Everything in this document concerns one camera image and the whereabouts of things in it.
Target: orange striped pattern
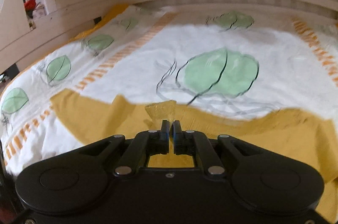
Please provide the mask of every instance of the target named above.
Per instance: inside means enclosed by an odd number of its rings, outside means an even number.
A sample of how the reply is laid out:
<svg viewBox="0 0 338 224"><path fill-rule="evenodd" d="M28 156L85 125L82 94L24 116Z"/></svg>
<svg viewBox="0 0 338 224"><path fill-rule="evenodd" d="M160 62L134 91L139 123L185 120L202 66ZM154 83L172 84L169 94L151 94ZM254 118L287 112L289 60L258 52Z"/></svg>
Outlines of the orange striped pattern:
<svg viewBox="0 0 338 224"><path fill-rule="evenodd" d="M317 56L318 61L321 62L322 66L327 70L327 74L338 87L338 66L335 58L321 47L314 30L308 27L305 22L300 21L298 18L293 18L292 22L295 31L313 49L312 52Z"/></svg>
<svg viewBox="0 0 338 224"><path fill-rule="evenodd" d="M104 63L99 65L97 69L87 74L87 76L84 77L82 81L74 87L78 90L84 90L90 83L96 81L96 78L99 79L103 77L108 72L108 69L112 69L116 63L149 42L166 25L168 25L176 17L176 15L176 13L166 13L163 15L163 17L161 17L157 23L153 25L151 29L149 29L142 37L127 45L124 49L117 52L113 57L110 57Z"/></svg>
<svg viewBox="0 0 338 224"><path fill-rule="evenodd" d="M50 115L49 110L45 110L43 114L40 114L40 121L45 120L47 116ZM23 144L27 141L27 135L31 132L32 126L38 127L40 126L40 122L38 118L34 118L31 123L26 123L18 133L13 137L13 140L7 145L6 155L8 160L10 160L17 152L19 152Z"/></svg>

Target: folded yellow cloth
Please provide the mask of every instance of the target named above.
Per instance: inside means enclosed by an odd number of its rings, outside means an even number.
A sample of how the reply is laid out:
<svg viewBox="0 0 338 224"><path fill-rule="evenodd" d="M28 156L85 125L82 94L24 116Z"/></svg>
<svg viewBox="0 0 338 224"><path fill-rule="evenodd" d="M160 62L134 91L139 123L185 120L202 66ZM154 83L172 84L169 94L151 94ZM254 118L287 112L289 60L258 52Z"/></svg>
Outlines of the folded yellow cloth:
<svg viewBox="0 0 338 224"><path fill-rule="evenodd" d="M159 129L162 119L179 120L183 130L204 132L209 138L229 134L270 151L302 161L317 169L325 190L317 211L334 223L338 211L338 141L330 120L300 109L285 109L251 121L237 121L166 101L134 105L123 96L106 104L65 89L51 98L64 126L83 144L113 134L134 138L140 132ZM192 167L190 156L152 156L150 167Z"/></svg>

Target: silver screw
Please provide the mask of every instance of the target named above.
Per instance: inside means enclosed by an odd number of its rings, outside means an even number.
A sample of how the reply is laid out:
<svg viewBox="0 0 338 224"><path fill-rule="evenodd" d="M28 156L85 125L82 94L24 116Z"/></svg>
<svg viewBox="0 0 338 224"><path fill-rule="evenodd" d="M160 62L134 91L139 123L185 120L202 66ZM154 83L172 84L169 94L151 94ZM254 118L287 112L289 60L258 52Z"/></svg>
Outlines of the silver screw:
<svg viewBox="0 0 338 224"><path fill-rule="evenodd" d="M166 177L167 177L167 178L173 178L174 176L175 176L174 173L167 173L167 174L166 174Z"/></svg>
<svg viewBox="0 0 338 224"><path fill-rule="evenodd" d="M224 173L225 169L221 166L212 166L208 168L208 172L212 175L217 175Z"/></svg>
<svg viewBox="0 0 338 224"><path fill-rule="evenodd" d="M131 168L128 166L119 166L115 169L115 173L119 174L119 175L127 175L129 173L131 173Z"/></svg>

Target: orange dashed stripe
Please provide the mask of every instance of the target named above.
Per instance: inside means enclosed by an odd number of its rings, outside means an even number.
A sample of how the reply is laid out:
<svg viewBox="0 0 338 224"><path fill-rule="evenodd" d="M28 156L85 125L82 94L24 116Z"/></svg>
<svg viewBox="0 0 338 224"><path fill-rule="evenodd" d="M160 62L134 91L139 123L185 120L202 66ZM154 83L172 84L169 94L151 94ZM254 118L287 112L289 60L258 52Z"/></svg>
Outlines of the orange dashed stripe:
<svg viewBox="0 0 338 224"><path fill-rule="evenodd" d="M15 145L19 148L19 150L21 150L22 149L22 144L21 144L21 141L20 141L19 137L17 135L14 136L13 140L15 142Z"/></svg>
<svg viewBox="0 0 338 224"><path fill-rule="evenodd" d="M30 128L29 128L29 124L28 123L25 125L25 129L26 129L27 132L30 132Z"/></svg>
<svg viewBox="0 0 338 224"><path fill-rule="evenodd" d="M6 148L6 154L7 154L8 159L10 160L12 156L8 148Z"/></svg>
<svg viewBox="0 0 338 224"><path fill-rule="evenodd" d="M299 21L299 19L292 19L295 31L300 35L300 37L308 44L310 48L315 47L313 53L317 56L318 61L322 63L322 66L328 71L329 76L335 76L332 80L338 82L338 67L337 63L334 61L332 55L328 55L328 52L325 51L318 41L318 37L315 32L307 26L306 23Z"/></svg>
<svg viewBox="0 0 338 224"><path fill-rule="evenodd" d="M19 134L21 135L21 137L22 137L22 139L23 139L24 141L27 140L27 136L26 136L25 131L24 131L23 129L21 129L21 130L19 131Z"/></svg>
<svg viewBox="0 0 338 224"><path fill-rule="evenodd" d="M16 154L16 150L14 149L14 146L12 144L12 142L8 145L11 149L11 152L12 152L12 156L14 156Z"/></svg>
<svg viewBox="0 0 338 224"><path fill-rule="evenodd" d="M133 43L127 45L124 49L117 52L113 57L110 57L106 62L99 65L99 68L113 68L117 62L125 58L126 56L132 54L135 50L142 47L144 44L149 42L157 33L159 33L168 23L174 19L176 16L176 13L167 13L163 15L162 18L160 18L155 25L151 29L148 30L142 37L135 40ZM84 78L84 80L94 82L92 80L91 76L96 77L103 77L104 74L106 74L108 71L106 69L95 69L94 71L87 74L87 76ZM84 90L87 86L87 83L85 81L81 81L78 83L74 88L79 90Z"/></svg>
<svg viewBox="0 0 338 224"><path fill-rule="evenodd" d="M40 125L40 123L39 123L39 121L37 119L33 119L32 122L33 122L33 125L35 127L38 127Z"/></svg>

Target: red object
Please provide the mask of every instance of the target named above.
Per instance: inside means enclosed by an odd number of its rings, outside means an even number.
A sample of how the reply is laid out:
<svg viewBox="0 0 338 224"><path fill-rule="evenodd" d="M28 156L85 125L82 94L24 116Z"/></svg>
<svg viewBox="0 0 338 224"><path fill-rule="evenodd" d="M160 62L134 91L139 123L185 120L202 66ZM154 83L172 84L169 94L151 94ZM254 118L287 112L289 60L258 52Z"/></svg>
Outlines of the red object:
<svg viewBox="0 0 338 224"><path fill-rule="evenodd" d="M27 2L25 2L25 10L29 11L29 10L34 10L35 7L37 6L35 0L28 0Z"/></svg>

